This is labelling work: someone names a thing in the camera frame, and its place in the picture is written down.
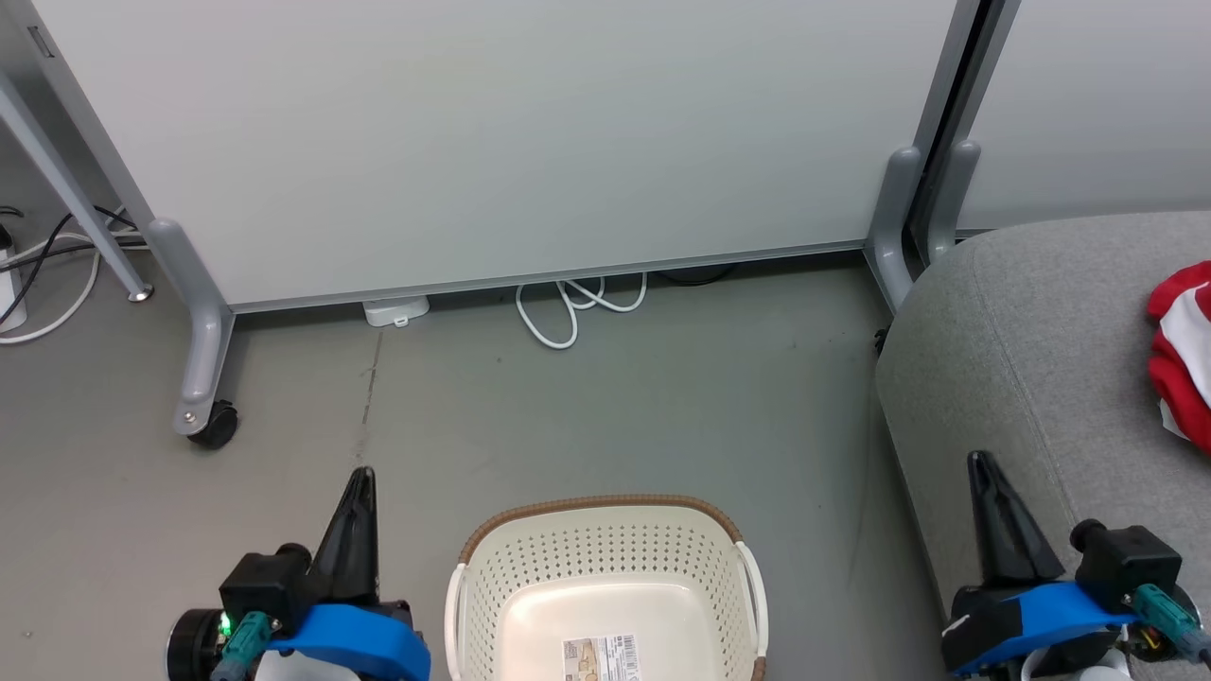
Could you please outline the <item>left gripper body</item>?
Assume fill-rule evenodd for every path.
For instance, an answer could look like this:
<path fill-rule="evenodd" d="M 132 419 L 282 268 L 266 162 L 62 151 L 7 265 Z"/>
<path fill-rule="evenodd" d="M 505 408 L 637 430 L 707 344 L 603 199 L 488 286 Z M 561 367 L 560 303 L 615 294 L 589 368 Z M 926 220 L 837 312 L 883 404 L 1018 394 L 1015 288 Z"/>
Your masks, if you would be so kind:
<path fill-rule="evenodd" d="M 220 660 L 220 610 L 186 610 L 176 620 L 166 642 L 166 677 L 170 681 L 211 680 Z"/>

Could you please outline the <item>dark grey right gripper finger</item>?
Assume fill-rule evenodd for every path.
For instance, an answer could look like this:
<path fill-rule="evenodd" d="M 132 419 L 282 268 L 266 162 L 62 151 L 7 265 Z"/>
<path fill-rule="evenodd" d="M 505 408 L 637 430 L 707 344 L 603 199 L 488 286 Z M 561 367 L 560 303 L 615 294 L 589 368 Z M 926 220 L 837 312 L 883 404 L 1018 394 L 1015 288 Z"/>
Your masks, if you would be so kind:
<path fill-rule="evenodd" d="M 966 474 L 972 493 L 974 542 L 983 586 L 1009 586 L 1018 580 L 1018 549 L 1005 479 L 991 452 L 970 452 Z"/>
<path fill-rule="evenodd" d="M 1008 479 L 1008 496 L 1012 509 L 1012 530 L 1018 549 L 1018 580 L 1016 585 L 1045 585 L 1064 576 L 1060 557 L 1048 544 L 1035 517 L 1017 496 Z"/>

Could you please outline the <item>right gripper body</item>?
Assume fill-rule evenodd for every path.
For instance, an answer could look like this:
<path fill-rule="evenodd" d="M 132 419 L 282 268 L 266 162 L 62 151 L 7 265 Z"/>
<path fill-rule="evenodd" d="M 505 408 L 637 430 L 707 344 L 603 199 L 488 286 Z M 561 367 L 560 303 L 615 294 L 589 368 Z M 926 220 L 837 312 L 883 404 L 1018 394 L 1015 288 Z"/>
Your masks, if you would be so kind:
<path fill-rule="evenodd" d="M 1018 603 L 1000 591 L 962 586 L 951 616 L 941 634 L 941 656 L 951 675 L 972 675 L 995 646 L 1018 637 Z"/>

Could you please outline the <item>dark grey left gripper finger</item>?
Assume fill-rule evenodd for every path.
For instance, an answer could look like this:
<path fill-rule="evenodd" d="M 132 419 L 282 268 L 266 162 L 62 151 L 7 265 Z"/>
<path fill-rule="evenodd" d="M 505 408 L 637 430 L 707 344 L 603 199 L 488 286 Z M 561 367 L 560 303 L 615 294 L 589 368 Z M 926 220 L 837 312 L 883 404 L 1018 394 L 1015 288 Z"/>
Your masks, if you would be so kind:
<path fill-rule="evenodd" d="M 352 503 L 352 600 L 379 603 L 379 514 L 375 469 L 360 467 Z"/>
<path fill-rule="evenodd" d="M 366 468 L 355 468 L 312 563 L 322 601 L 366 603 Z"/>

